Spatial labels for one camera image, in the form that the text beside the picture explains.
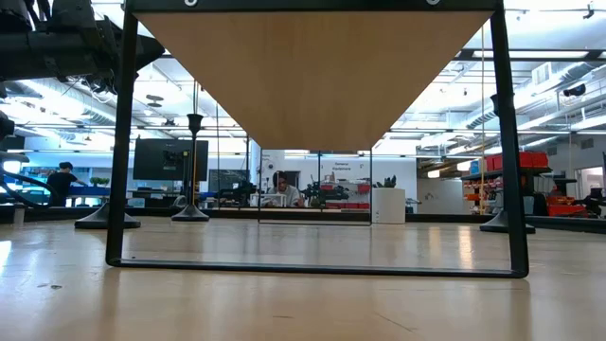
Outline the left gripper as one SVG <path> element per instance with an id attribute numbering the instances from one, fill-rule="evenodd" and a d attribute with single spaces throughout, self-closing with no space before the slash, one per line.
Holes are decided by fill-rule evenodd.
<path id="1" fill-rule="evenodd" d="M 27 45 L 53 75 L 112 78 L 117 73 L 121 30 L 109 18 L 96 18 L 92 0 L 27 0 L 34 30 Z M 138 35 L 136 70 L 159 59 L 165 48 Z"/>

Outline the black monitor screen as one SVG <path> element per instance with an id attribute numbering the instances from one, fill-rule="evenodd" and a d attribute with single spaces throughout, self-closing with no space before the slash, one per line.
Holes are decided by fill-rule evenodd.
<path id="1" fill-rule="evenodd" d="M 134 180 L 189 179 L 191 140 L 137 139 L 134 145 Z"/>

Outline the dark chalkboard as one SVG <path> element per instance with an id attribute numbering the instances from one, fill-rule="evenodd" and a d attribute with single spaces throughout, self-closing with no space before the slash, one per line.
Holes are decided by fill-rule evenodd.
<path id="1" fill-rule="evenodd" d="M 210 192 L 221 189 L 233 189 L 247 179 L 246 170 L 209 170 L 207 185 Z"/>

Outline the standing person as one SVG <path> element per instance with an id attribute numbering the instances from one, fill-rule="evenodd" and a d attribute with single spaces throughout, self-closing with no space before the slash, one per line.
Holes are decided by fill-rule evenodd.
<path id="1" fill-rule="evenodd" d="M 72 173 L 73 165 L 70 162 L 61 162 L 59 168 L 58 171 L 48 176 L 46 183 L 56 191 L 55 194 L 50 195 L 50 204 L 65 207 L 71 184 L 76 183 L 85 187 L 87 187 L 87 184 Z"/>

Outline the white laptop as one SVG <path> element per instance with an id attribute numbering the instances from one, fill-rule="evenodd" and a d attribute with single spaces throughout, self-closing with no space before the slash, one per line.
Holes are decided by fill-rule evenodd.
<path id="1" fill-rule="evenodd" d="M 250 206 L 285 207 L 287 200 L 284 194 L 253 193 L 250 195 L 249 203 Z"/>

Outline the seated person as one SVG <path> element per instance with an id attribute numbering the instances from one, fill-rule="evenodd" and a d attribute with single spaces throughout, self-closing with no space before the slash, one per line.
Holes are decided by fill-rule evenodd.
<path id="1" fill-rule="evenodd" d="M 272 178 L 273 186 L 269 189 L 270 194 L 281 194 L 284 196 L 286 207 L 303 207 L 304 198 L 299 190 L 288 183 L 287 174 L 278 170 Z"/>

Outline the white planter box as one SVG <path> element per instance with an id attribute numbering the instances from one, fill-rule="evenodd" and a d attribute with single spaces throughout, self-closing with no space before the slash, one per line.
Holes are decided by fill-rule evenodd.
<path id="1" fill-rule="evenodd" d="M 374 188 L 372 190 L 373 224 L 404 224 L 406 193 L 402 188 Z"/>

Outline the black storage rack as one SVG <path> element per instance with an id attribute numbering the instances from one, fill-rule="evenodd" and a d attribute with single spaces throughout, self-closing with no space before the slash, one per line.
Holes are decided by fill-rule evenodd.
<path id="1" fill-rule="evenodd" d="M 546 195 L 552 182 L 550 168 L 522 168 L 520 180 L 526 216 L 547 216 Z M 472 203 L 473 214 L 496 215 L 505 208 L 504 178 L 501 170 L 466 175 L 461 178 L 464 200 Z"/>

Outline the wooden shelf with black frame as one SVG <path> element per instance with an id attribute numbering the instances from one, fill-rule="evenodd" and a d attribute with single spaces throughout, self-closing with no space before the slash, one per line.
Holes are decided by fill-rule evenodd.
<path id="1" fill-rule="evenodd" d="M 510 267 L 529 272 L 504 0 L 123 0 L 105 260 L 122 255 L 141 27 L 269 150 L 371 150 L 483 26 L 490 27 L 508 202 Z"/>

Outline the black table edge rail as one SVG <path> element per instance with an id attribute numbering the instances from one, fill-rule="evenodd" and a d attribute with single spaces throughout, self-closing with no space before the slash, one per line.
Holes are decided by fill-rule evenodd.
<path id="1" fill-rule="evenodd" d="M 27 208 L 25 213 L 26 222 L 76 220 L 84 218 L 96 211 L 93 208 L 76 207 L 49 209 Z M 136 208 L 126 209 L 126 213 L 135 217 L 169 217 L 176 213 L 170 208 Z M 247 219 L 247 220 L 269 220 L 269 221 L 311 221 L 311 222 L 337 222 L 337 223 L 367 223 L 369 214 L 363 212 L 328 212 L 295 209 L 289 211 L 265 210 L 207 210 L 205 212 L 210 218 L 221 219 Z M 451 223 L 451 224 L 482 224 L 491 219 L 489 215 L 460 215 L 460 214 L 410 214 L 406 215 L 405 221 L 411 223 Z M 606 220 L 588 218 L 563 218 L 563 217 L 537 217 L 526 216 L 526 222 L 536 228 L 563 230 L 572 232 L 585 232 L 606 235 Z"/>

